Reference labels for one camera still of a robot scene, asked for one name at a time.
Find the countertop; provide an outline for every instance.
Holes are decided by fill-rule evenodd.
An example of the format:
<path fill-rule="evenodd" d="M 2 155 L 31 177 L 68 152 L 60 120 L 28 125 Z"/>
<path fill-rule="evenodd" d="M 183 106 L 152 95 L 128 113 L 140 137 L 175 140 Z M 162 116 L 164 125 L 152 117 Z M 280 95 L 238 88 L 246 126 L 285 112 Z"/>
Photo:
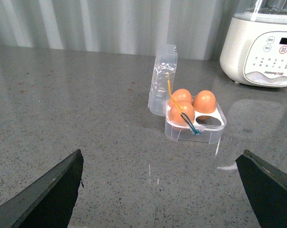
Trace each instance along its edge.
<path fill-rule="evenodd" d="M 218 145 L 175 142 L 147 107 L 154 61 L 0 46 L 0 205 L 81 149 L 70 227 L 259 227 L 234 164 L 249 149 L 287 173 L 287 88 L 179 59 L 173 89 L 211 90 L 227 126 Z"/>

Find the control panel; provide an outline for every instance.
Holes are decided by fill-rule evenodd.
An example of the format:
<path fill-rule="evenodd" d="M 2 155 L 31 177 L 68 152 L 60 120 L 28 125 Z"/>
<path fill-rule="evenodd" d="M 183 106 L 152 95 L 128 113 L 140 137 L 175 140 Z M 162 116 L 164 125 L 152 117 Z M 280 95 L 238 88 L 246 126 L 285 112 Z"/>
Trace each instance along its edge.
<path fill-rule="evenodd" d="M 287 85 L 287 32 L 268 32 L 253 42 L 244 76 L 260 85 Z"/>

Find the plastic lid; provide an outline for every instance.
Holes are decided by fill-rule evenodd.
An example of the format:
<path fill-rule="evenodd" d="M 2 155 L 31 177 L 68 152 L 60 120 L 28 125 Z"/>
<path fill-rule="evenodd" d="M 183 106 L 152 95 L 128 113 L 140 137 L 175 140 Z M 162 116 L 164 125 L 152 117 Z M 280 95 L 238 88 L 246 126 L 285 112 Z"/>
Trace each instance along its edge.
<path fill-rule="evenodd" d="M 155 115 L 165 116 L 164 106 L 170 98 L 167 75 L 170 75 L 171 87 L 173 87 L 176 66 L 176 45 L 161 46 L 156 53 L 148 103 L 150 111 Z"/>
<path fill-rule="evenodd" d="M 239 0 L 233 17 L 249 21 L 287 24 L 287 0 Z"/>

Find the plastic egg holder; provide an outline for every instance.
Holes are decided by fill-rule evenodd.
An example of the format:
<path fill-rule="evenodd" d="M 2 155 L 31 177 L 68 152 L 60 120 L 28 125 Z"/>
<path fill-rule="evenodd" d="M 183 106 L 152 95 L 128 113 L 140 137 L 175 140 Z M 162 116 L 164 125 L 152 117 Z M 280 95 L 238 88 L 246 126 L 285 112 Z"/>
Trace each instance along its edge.
<path fill-rule="evenodd" d="M 216 109 L 213 113 L 205 114 L 195 111 L 194 127 L 200 132 L 200 134 L 194 135 L 193 131 L 188 125 L 178 125 L 173 123 L 169 119 L 170 107 L 166 105 L 166 122 L 165 122 L 165 135 L 171 138 L 172 140 L 187 140 L 187 141 L 197 141 L 197 142 L 206 142 L 209 144 L 215 144 L 219 141 L 222 132 L 226 126 L 226 118 L 222 112 L 220 105 L 216 104 Z M 210 124 L 199 124 L 196 120 L 200 116 L 210 116 L 215 118 L 220 122 L 220 125 L 213 123 L 213 119 Z"/>
<path fill-rule="evenodd" d="M 165 116 L 165 135 L 172 140 L 187 140 L 197 142 L 207 142 L 215 144 L 219 141 L 223 130 L 226 126 L 226 118 L 217 103 L 216 110 L 213 113 L 203 114 L 195 111 L 194 127 L 200 134 L 193 134 L 193 131 L 187 125 L 178 125 L 169 120 L 170 99 L 167 74 L 170 74 L 171 86 L 173 86 L 176 66 L 177 53 L 175 45 L 164 45 L 157 50 L 154 71 L 151 81 L 148 107 L 153 114 Z M 213 122 L 212 124 L 199 124 L 196 119 L 199 116 L 210 116 L 220 121 L 220 125 Z"/>

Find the clear plastic container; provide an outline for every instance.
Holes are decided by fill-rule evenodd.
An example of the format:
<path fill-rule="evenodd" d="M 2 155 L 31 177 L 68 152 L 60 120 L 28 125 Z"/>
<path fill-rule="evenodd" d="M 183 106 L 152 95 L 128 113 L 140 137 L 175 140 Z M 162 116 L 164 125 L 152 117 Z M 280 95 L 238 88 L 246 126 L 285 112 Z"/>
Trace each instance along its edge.
<path fill-rule="evenodd" d="M 233 17 L 256 22 L 287 24 L 287 0 L 239 0 Z"/>
<path fill-rule="evenodd" d="M 180 126 L 171 122 L 168 118 L 169 111 L 170 107 L 167 106 L 164 132 L 166 136 L 173 140 L 187 140 L 215 144 L 219 141 L 227 124 L 227 120 L 219 104 L 216 105 L 216 110 L 210 114 L 203 114 L 195 111 L 195 121 L 193 125 L 200 134 L 194 135 L 189 126 Z M 210 116 L 211 118 L 206 121 L 199 121 L 197 118 L 200 116 Z"/>
<path fill-rule="evenodd" d="M 176 65 L 176 45 L 161 46 L 156 53 L 148 103 L 150 111 L 155 115 L 165 116 L 163 107 L 170 98 L 167 74 L 170 74 L 171 86 L 173 86 Z"/>
<path fill-rule="evenodd" d="M 170 139 L 215 144 L 219 141 L 227 123 L 219 104 L 217 104 L 216 110 L 210 114 L 203 114 L 195 111 L 196 119 L 194 120 L 193 125 L 200 134 L 194 135 L 189 126 L 174 124 L 168 118 L 170 111 L 170 107 L 168 106 L 170 99 L 168 74 L 170 76 L 171 87 L 173 87 L 177 66 L 177 53 L 175 52 L 175 49 L 175 45 L 165 45 L 157 51 L 148 107 L 153 114 L 166 116 L 164 132 Z M 199 116 L 210 116 L 210 118 L 209 120 L 200 122 L 197 119 Z"/>

